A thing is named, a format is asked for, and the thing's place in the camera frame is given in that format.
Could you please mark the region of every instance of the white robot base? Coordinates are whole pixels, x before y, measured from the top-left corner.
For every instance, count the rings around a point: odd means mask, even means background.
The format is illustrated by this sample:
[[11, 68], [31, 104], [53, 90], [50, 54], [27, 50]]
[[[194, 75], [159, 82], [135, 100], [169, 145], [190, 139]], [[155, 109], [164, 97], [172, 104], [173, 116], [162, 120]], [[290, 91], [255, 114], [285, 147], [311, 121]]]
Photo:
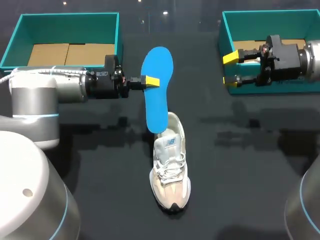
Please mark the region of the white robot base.
[[77, 203], [30, 139], [0, 131], [0, 239], [77, 240]]

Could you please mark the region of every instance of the shoe sole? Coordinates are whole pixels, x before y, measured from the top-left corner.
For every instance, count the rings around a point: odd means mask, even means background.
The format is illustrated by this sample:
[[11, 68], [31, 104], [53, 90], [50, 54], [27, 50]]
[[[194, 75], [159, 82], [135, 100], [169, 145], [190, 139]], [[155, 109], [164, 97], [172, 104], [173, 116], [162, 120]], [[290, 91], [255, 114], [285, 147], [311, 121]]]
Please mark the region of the shoe sole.
[[184, 209], [184, 207], [188, 204], [189, 202], [189, 198], [190, 198], [190, 193], [191, 193], [191, 182], [189, 177], [187, 178], [187, 185], [188, 185], [188, 193], [187, 193], [187, 199], [185, 202], [185, 205], [183, 207], [179, 207], [175, 202], [172, 204], [172, 206], [170, 208], [167, 208], [165, 206], [163, 206], [161, 204], [161, 202], [158, 200], [157, 195], [155, 194], [155, 190], [154, 190], [154, 185], [153, 185], [153, 169], [150, 171], [149, 174], [149, 180], [150, 180], [150, 185], [151, 185], [151, 189], [154, 195], [155, 200], [157, 201], [158, 205], [165, 211], [170, 211], [170, 212], [180, 212]]

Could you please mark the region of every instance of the teal box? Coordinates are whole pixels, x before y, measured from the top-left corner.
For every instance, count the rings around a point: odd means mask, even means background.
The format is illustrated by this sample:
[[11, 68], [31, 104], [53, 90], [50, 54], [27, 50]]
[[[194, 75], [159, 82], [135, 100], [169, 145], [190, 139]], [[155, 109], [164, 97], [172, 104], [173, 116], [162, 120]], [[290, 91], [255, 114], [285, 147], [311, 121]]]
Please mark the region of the teal box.
[[[35, 44], [114, 44], [114, 54], [122, 62], [119, 20], [118, 12], [22, 14], [0, 62], [0, 70], [27, 66]], [[83, 67], [90, 71], [103, 66]]]
[[[320, 40], [320, 13], [310, 10], [224, 11], [219, 29], [218, 47], [221, 59], [236, 50], [236, 41], [262, 41], [268, 35], [285, 39]], [[252, 76], [259, 74], [259, 63], [237, 63], [224, 66], [225, 76]], [[304, 79], [273, 82], [270, 86], [228, 87], [233, 95], [319, 93], [320, 82]]]

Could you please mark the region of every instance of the shoe laces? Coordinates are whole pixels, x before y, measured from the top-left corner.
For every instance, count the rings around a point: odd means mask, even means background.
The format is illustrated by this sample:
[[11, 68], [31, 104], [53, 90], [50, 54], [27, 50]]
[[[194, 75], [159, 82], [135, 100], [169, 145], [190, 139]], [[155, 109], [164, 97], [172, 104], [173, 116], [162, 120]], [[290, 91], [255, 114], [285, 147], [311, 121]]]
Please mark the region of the shoe laces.
[[183, 179], [180, 173], [182, 173], [182, 168], [186, 164], [186, 155], [182, 152], [180, 154], [180, 157], [170, 157], [164, 165], [157, 158], [155, 172], [158, 174], [162, 184], [179, 182]]

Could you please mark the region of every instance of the open box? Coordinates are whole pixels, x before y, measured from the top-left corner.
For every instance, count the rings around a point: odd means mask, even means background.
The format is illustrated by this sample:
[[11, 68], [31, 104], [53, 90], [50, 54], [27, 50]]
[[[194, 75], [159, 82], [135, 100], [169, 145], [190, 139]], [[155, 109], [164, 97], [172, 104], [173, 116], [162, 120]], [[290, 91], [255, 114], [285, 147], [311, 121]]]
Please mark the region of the open box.
[[18, 67], [102, 68], [106, 55], [123, 58], [119, 13], [22, 14], [0, 63]]
[[[219, 30], [218, 47], [221, 58], [237, 49], [258, 49], [268, 35], [280, 35], [284, 44], [320, 40], [318, 10], [224, 11]], [[260, 63], [245, 62], [224, 66], [225, 76], [259, 74]], [[270, 86], [228, 87], [230, 94], [319, 93], [320, 82], [304, 79], [273, 82]]]

